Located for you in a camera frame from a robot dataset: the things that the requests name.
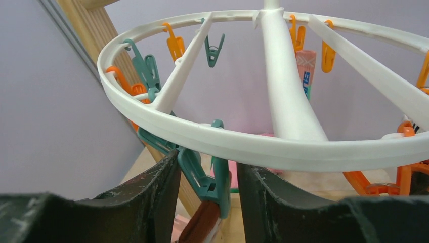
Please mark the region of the grey sock red stripes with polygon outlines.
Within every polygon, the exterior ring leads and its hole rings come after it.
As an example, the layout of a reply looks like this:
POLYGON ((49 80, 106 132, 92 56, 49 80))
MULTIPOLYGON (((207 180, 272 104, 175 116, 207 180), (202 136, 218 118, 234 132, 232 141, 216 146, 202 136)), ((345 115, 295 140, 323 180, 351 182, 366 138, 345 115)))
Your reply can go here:
POLYGON ((177 242, 204 242, 219 218, 219 205, 213 201, 203 201, 182 231, 177 242))

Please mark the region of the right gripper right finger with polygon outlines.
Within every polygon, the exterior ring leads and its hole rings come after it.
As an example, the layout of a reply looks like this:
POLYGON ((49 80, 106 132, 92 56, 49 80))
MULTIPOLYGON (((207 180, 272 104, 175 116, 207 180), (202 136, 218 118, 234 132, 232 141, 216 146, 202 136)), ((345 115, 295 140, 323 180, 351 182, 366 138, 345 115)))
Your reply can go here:
POLYGON ((247 242, 428 242, 428 196, 328 200, 237 166, 247 242))

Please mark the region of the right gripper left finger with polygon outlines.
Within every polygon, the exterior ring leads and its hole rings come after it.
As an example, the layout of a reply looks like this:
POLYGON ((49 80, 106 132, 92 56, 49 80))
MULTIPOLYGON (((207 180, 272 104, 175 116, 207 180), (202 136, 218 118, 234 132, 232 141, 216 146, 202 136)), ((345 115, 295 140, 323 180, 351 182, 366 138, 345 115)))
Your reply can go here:
POLYGON ((93 199, 1 195, 1 242, 170 242, 181 170, 178 151, 93 199))

